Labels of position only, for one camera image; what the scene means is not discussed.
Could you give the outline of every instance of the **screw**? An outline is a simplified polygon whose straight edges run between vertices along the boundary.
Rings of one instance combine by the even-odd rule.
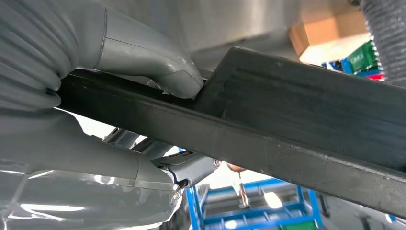
[[[221,161],[216,160],[216,159],[213,159],[213,166],[214,166],[215,168],[220,167],[220,165],[221,165]]]
[[[173,195],[173,198],[174,198],[175,200],[179,199],[179,198],[180,198],[180,192],[176,192],[176,193]]]

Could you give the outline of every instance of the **metal bar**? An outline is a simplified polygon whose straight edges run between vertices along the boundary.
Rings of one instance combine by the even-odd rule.
[[[206,216],[204,218],[204,223],[205,224],[212,224],[212,223],[218,223],[220,219],[224,220],[232,220],[232,219],[242,219],[243,216],[249,216],[250,218],[253,217],[260,217],[264,213],[268,214],[275,214],[275,213],[285,213],[284,208],[288,210],[297,210],[301,207],[302,205],[300,203],[289,203],[283,206],[283,208],[276,208],[276,209],[271,209],[269,207],[266,208],[252,208],[252,209],[246,209],[246,210],[240,210],[240,211],[234,211],[234,212],[226,212],[222,213],[220,215],[210,215]]]
[[[279,185],[286,183],[285,181],[276,179],[276,178],[271,178],[263,181],[256,181],[256,182],[250,182],[244,184],[245,190],[249,190],[252,188],[258,188],[258,187],[267,187],[267,186],[273,186],[273,185]],[[224,187],[224,188],[217,188],[217,189],[210,189],[208,190],[208,195],[214,195],[218,193],[235,193],[234,188],[231,186]]]
[[[293,225],[293,224],[301,224],[306,222],[312,222],[313,217],[306,216],[306,217],[299,217],[299,218],[292,218],[292,219],[284,219],[279,221],[270,221],[261,224],[252,224],[247,225],[244,227],[237,227],[235,230],[250,230],[250,229],[261,229],[261,228],[272,228],[277,226],[286,226],[286,225]]]
[[[321,214],[323,216],[329,218],[330,217],[330,212],[328,210],[327,201],[326,201],[326,198],[324,197],[324,195],[322,193],[318,194],[318,200],[320,201]]]
[[[301,203],[299,206],[300,213],[302,216],[307,216],[309,214],[308,210],[311,210],[311,206],[306,202]]]
[[[195,205],[194,205],[194,195],[191,188],[186,189],[186,199],[188,200],[189,216],[191,220],[192,230],[199,230],[199,220],[196,216]]]
[[[286,214],[288,214],[289,217],[292,217],[291,212],[287,208],[284,208],[283,210],[286,212]]]
[[[242,216],[242,220],[244,221],[244,224],[245,224],[245,225],[248,224],[248,222],[247,222],[247,217],[246,217],[245,215]]]
[[[266,211],[264,211],[264,217],[265,217],[265,220],[266,221],[269,221],[270,219],[269,219],[269,215],[268,215],[268,213],[266,212]]]
[[[309,193],[309,199],[312,205],[312,216],[316,221],[317,227],[321,228],[323,223],[321,222],[321,214],[318,207],[316,192],[311,189],[308,189],[307,192]]]
[[[296,187],[296,192],[297,192],[297,198],[299,199],[300,203],[303,203],[305,199],[303,199],[303,191],[300,186]]]
[[[194,199],[195,199],[195,207],[197,209],[197,216],[199,217],[199,219],[204,219],[204,216],[202,213],[202,207],[200,206],[199,192],[198,192],[196,186],[193,186],[192,190],[193,190],[193,195],[194,195]]]
[[[225,228],[224,219],[221,219],[221,221],[220,221],[220,229],[224,229],[224,228]]]
[[[58,93],[65,110],[406,217],[404,89],[232,50],[195,100],[83,70]]]
[[[202,215],[204,217],[204,212],[205,212],[205,206],[206,206],[206,199],[207,199],[207,193],[208,190],[205,191],[205,193],[203,194],[201,200],[200,200],[200,207],[202,209]]]

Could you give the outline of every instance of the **grey flexible hose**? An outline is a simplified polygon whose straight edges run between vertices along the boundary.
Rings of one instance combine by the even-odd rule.
[[[191,98],[203,86],[182,49],[149,27],[90,0],[0,0],[0,108],[56,107],[74,68],[148,76]]]
[[[406,1],[363,0],[361,9],[385,80],[406,86]]]

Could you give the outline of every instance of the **blue metal frame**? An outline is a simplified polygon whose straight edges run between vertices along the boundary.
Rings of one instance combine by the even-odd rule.
[[[245,184],[246,190],[248,189],[263,189],[269,186],[278,186],[287,184],[275,178]],[[270,228],[277,226],[286,226],[307,222],[314,222],[320,228],[322,226],[320,211],[317,203],[316,193],[308,189],[310,203],[306,203],[302,188],[297,186],[298,202],[285,203],[281,208],[252,208],[242,209],[233,212],[226,212],[220,215],[204,215],[204,205],[207,197],[217,195],[219,193],[234,192],[232,187],[208,190],[207,193],[200,200],[196,187],[186,190],[186,196],[189,204],[189,211],[191,216],[191,223],[193,230],[203,230],[206,227],[211,229],[227,229],[225,224],[228,221],[239,221],[244,223],[243,226],[234,228],[235,230],[251,230]],[[253,218],[263,218],[264,222],[249,224],[249,220]]]

